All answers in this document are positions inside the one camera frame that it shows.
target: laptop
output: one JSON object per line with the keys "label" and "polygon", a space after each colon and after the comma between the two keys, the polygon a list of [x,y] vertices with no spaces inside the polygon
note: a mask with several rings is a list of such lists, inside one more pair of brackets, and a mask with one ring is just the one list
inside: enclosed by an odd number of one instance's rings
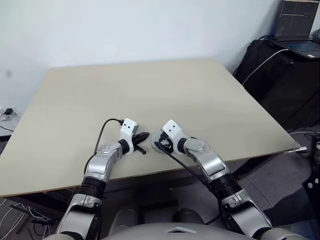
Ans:
{"label": "laptop", "polygon": [[282,0],[270,41],[305,58],[320,58],[320,44],[309,40],[319,1]]}

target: white wall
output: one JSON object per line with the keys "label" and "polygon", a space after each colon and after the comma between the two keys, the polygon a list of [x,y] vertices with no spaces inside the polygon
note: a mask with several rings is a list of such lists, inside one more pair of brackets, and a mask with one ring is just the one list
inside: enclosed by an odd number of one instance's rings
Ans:
{"label": "white wall", "polygon": [[214,57],[232,71],[278,2],[1,0],[0,106],[24,112],[49,67]]}

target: laptop keyboard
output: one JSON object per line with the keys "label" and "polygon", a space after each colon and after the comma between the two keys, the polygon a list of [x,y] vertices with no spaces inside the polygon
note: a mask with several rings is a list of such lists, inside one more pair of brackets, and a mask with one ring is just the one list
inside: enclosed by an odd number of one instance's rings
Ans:
{"label": "laptop keyboard", "polygon": [[315,42],[296,43],[285,45],[288,49],[294,49],[299,52],[320,51],[320,45]]}

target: beige tabletop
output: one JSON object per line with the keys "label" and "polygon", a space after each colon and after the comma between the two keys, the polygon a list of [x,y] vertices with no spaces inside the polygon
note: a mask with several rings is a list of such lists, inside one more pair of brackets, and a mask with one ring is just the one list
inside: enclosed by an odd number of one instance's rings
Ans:
{"label": "beige tabletop", "polygon": [[[137,132],[150,133],[173,119],[224,161],[299,146],[213,59],[52,68],[0,156],[0,196],[79,185],[109,118],[130,118]],[[110,122],[101,143],[119,136],[120,125]],[[124,156],[112,179],[181,168],[152,149],[151,137],[141,146],[147,154]]]}

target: floor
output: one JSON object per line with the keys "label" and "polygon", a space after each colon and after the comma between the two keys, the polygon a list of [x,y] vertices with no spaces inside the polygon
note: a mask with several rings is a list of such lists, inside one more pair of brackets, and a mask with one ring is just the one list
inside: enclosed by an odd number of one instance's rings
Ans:
{"label": "floor", "polygon": [[[312,129],[320,132],[319,126],[313,127]],[[303,133],[293,134],[292,137],[302,146],[310,146],[310,140],[308,140]],[[0,142],[0,153],[4,146],[5,144]],[[236,163],[228,162],[227,165],[232,171],[234,171],[244,162],[245,161],[237,161]],[[282,153],[250,174],[248,178],[242,179],[240,181],[240,185],[243,188],[246,188],[256,204],[265,210],[272,207],[271,204],[275,205],[283,197],[292,194],[301,188],[301,183],[309,177],[310,172],[310,167],[303,157],[296,153]],[[172,215],[181,208],[189,208],[197,211],[204,222],[211,220],[218,214],[218,206],[215,197],[201,183],[194,183],[191,185],[168,189],[168,192],[170,197],[178,200],[179,205],[146,212],[146,223],[170,222]],[[104,221],[105,224],[102,226],[102,237],[108,234],[110,223],[118,209],[122,205],[129,204],[131,202],[131,199],[125,197],[122,199],[109,199],[105,201],[102,213],[104,214],[104,218],[107,220]],[[0,219],[2,219],[10,209],[11,204],[15,203],[8,200],[3,206],[0,206]],[[12,210],[10,215],[8,215],[3,223],[0,224],[1,238],[8,232],[18,216],[19,213],[16,210]],[[220,220],[215,221],[211,225],[223,228]],[[43,233],[44,227],[36,227],[39,233]],[[42,236],[36,236],[34,234],[33,225],[31,223],[27,224],[27,227],[25,227],[19,235],[15,235],[15,231],[13,231],[7,239],[31,240],[32,238],[30,237],[28,228],[34,240],[42,239]]]}

